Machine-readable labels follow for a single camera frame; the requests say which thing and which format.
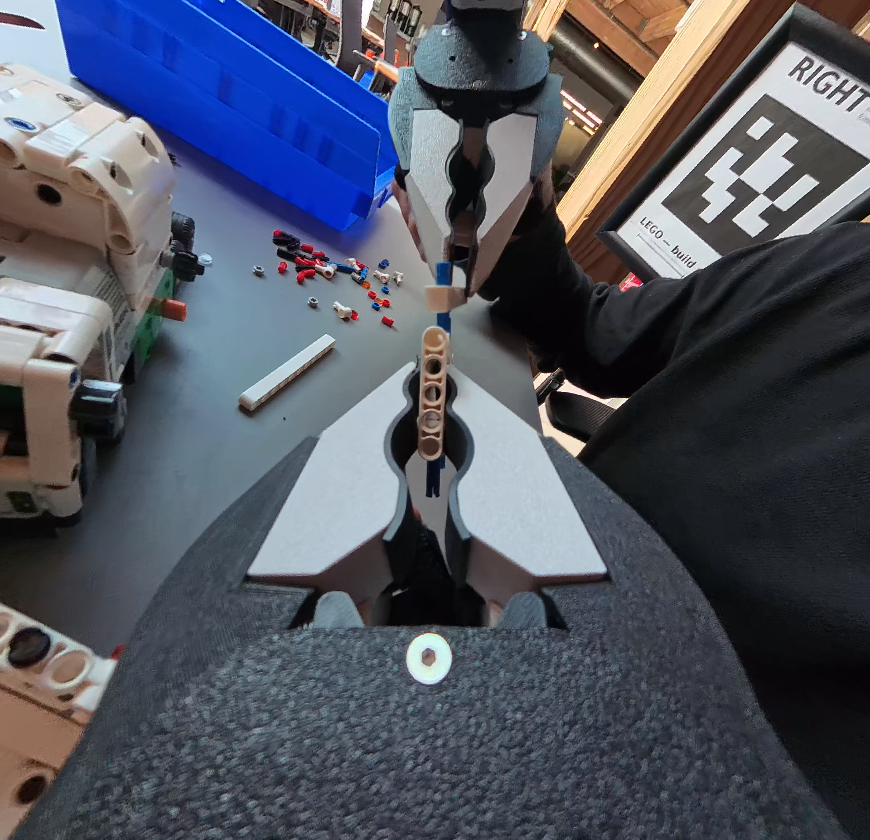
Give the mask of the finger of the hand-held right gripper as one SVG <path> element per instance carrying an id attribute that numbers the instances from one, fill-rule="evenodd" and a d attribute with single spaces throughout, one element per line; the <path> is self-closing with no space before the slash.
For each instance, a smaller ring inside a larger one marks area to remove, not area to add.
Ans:
<path id="1" fill-rule="evenodd" d="M 466 293 L 476 294 L 495 269 L 532 193 L 537 117 L 513 113 L 486 128 L 484 216 L 466 269 Z"/>
<path id="2" fill-rule="evenodd" d="M 411 116 L 410 169 L 406 188 L 421 256 L 437 278 L 454 247 L 468 245 L 470 215 L 452 208 L 456 198 L 449 164 L 461 150 L 462 128 L 439 109 L 415 109 Z"/>

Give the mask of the flat white lego beam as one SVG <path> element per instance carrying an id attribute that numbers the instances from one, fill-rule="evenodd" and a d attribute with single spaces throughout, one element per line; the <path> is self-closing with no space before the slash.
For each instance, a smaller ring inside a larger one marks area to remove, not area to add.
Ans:
<path id="1" fill-rule="evenodd" d="M 332 351 L 336 340 L 330 334 L 320 336 L 288 361 L 246 389 L 238 398 L 240 409 L 254 412 L 301 376 L 309 367 Z"/>

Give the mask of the short white lego beam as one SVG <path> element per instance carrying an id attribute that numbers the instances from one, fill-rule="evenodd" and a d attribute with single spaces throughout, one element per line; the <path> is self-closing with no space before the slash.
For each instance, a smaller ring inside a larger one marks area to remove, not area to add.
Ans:
<path id="1" fill-rule="evenodd" d="M 419 362 L 418 451 L 433 463 L 444 453 L 450 334 L 438 325 L 422 335 Z"/>

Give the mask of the white green lego truck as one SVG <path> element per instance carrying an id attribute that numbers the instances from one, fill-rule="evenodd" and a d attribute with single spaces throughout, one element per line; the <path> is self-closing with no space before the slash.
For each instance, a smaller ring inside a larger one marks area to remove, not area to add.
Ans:
<path id="1" fill-rule="evenodd" d="M 146 121 L 2 64 L 2 519 L 81 518 L 126 385 L 163 322 L 186 319 L 178 284 L 204 266 L 175 185 Z"/>

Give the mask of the scattered small lego pins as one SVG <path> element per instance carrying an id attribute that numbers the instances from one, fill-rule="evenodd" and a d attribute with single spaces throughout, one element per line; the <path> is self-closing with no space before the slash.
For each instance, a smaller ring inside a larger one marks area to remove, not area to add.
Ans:
<path id="1" fill-rule="evenodd" d="M 271 242 L 277 257 L 275 271 L 280 277 L 295 280 L 299 287 L 317 279 L 349 280 L 359 290 L 365 305 L 380 313 L 379 322 L 386 327 L 394 326 L 388 312 L 393 309 L 393 292 L 403 286 L 406 275 L 391 266 L 387 258 L 373 266 L 354 257 L 334 260 L 310 242 L 281 228 L 273 230 Z"/>

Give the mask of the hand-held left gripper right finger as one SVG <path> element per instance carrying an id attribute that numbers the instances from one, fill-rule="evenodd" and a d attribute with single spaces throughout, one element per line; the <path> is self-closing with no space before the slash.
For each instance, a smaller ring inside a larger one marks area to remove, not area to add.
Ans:
<path id="1" fill-rule="evenodd" d="M 445 455 L 455 468 L 445 551 L 463 598 L 493 627 L 510 600 L 606 580 L 606 565 L 541 435 L 456 368 Z"/>

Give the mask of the black framed marker sign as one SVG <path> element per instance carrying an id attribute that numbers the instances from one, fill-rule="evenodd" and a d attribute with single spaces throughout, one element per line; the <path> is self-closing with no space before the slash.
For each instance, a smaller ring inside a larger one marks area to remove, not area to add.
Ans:
<path id="1" fill-rule="evenodd" d="M 641 280 L 862 222 L 869 43 L 795 3 L 597 232 Z"/>

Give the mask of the person's right forearm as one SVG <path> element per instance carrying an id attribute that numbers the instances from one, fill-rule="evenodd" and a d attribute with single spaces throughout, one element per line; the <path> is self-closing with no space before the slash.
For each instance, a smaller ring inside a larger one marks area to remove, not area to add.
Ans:
<path id="1" fill-rule="evenodd" d="M 564 239 L 535 245 L 526 259 L 538 272 L 535 293 L 517 286 L 512 324 L 542 367 L 597 396 L 630 396 L 682 357 L 709 346 L 738 309 L 721 307 L 737 284 L 746 251 L 684 279 L 654 280 L 622 292 L 594 283 Z"/>

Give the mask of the blue plastic bin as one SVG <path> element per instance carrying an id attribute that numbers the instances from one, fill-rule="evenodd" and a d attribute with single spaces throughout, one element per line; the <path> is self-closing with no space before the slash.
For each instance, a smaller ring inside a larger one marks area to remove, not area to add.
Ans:
<path id="1" fill-rule="evenodd" d="M 345 230 L 390 193 L 387 104 L 240 0 L 55 0 L 71 73 Z"/>

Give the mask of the white lego recycling container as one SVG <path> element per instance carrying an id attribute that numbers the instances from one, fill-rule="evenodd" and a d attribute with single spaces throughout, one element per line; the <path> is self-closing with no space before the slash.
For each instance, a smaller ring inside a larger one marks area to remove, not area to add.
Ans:
<path id="1" fill-rule="evenodd" d="M 1 605 L 1 837 L 55 781 L 102 699 L 125 645 L 101 657 Z"/>

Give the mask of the person's black clothing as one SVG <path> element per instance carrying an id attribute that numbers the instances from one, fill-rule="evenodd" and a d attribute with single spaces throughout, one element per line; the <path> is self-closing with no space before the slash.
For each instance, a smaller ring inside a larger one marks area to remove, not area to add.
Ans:
<path id="1" fill-rule="evenodd" d="M 868 838 L 868 225 L 748 251 L 723 333 L 585 462 L 717 610 L 768 715 Z"/>

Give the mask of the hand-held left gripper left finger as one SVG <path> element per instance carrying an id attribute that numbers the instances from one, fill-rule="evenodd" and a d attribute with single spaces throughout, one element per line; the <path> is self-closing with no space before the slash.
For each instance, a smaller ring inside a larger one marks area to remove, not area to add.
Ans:
<path id="1" fill-rule="evenodd" d="M 408 362 L 315 443 L 247 570 L 256 584 L 348 595 L 363 623 L 403 581 L 415 534 L 406 466 L 416 451 L 418 366 Z"/>

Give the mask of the person's right hand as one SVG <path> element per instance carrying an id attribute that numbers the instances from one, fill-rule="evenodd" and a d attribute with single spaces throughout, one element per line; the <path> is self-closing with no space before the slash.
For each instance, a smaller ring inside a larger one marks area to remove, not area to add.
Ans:
<path id="1" fill-rule="evenodd" d="M 543 258 L 551 264 L 564 246 L 564 229 L 556 211 L 556 197 L 552 184 L 551 166 L 538 177 L 532 194 L 500 255 L 497 265 L 489 274 L 478 293 L 493 302 L 516 289 L 513 279 L 523 265 Z"/>

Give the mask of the background workbench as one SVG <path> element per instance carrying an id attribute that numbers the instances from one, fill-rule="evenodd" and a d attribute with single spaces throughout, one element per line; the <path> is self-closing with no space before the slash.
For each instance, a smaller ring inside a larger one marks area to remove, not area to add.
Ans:
<path id="1" fill-rule="evenodd" d="M 367 26 L 365 0 L 240 0 L 299 42 L 305 29 L 311 49 L 354 81 L 372 73 L 372 90 L 386 95 L 397 71 L 412 62 L 420 9 L 409 0 L 391 0 L 381 33 Z"/>

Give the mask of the black office chair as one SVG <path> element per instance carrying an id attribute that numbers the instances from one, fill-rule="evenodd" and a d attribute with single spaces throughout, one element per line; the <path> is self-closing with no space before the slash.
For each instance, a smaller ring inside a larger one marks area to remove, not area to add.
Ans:
<path id="1" fill-rule="evenodd" d="M 543 376 L 534 383 L 537 404 L 544 407 L 555 430 L 588 443 L 616 409 L 585 394 L 568 392 L 565 385 L 566 378 L 561 370 Z"/>

